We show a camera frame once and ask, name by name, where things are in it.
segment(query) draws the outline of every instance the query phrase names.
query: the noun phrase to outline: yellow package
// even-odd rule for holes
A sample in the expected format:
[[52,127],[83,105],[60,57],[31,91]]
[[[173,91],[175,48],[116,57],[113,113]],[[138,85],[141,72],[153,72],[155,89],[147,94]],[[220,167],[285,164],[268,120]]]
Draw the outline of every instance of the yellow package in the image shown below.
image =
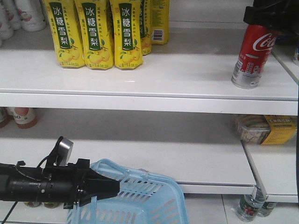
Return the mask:
[[152,0],[152,44],[166,44],[169,39],[169,0]]
[[140,0],[110,0],[113,23],[115,66],[132,70],[143,63],[140,40]]
[[296,125],[289,116],[264,115],[271,132],[262,145],[286,143],[296,132]]
[[151,52],[151,1],[141,0],[140,5],[140,38],[142,55],[148,55]]
[[64,68],[85,66],[82,37],[74,0],[43,1],[59,64]]
[[90,69],[113,67],[113,40],[109,0],[75,0],[78,10],[85,64]]

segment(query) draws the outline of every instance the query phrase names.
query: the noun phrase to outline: barcode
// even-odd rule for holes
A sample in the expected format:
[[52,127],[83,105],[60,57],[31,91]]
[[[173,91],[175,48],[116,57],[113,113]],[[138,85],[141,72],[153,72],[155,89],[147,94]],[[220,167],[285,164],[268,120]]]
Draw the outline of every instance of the barcode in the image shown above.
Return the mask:
[[164,30],[155,29],[152,36],[153,41],[163,41],[164,40]]

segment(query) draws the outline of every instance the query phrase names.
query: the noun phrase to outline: light blue shopping basket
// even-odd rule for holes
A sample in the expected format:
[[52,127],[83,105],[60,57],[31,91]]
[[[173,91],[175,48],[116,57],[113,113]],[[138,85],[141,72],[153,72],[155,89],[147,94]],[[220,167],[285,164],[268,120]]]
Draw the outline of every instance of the light blue shopping basket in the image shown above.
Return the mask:
[[171,178],[121,167],[103,159],[91,164],[99,174],[118,180],[117,197],[69,210],[67,224],[189,224],[184,195]]

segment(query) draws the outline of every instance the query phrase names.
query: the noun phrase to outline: coca-cola logo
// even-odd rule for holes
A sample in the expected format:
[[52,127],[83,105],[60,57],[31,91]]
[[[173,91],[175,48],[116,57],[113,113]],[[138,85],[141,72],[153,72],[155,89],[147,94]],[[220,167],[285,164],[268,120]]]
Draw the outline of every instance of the coca-cola logo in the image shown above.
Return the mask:
[[276,37],[271,38],[272,36],[273,34],[270,33],[258,38],[253,44],[253,49],[256,51],[271,50],[276,41]]

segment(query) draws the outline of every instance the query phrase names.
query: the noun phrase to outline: coca-cola can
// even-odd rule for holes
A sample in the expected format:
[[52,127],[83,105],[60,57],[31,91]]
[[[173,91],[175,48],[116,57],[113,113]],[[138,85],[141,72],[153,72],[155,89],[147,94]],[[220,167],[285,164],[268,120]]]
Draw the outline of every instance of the coca-cola can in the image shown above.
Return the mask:
[[294,54],[294,58],[293,58],[293,62],[299,66],[299,43],[296,47],[296,50],[295,50],[295,54]]
[[259,25],[248,25],[232,82],[241,88],[255,88],[275,44],[278,32]]

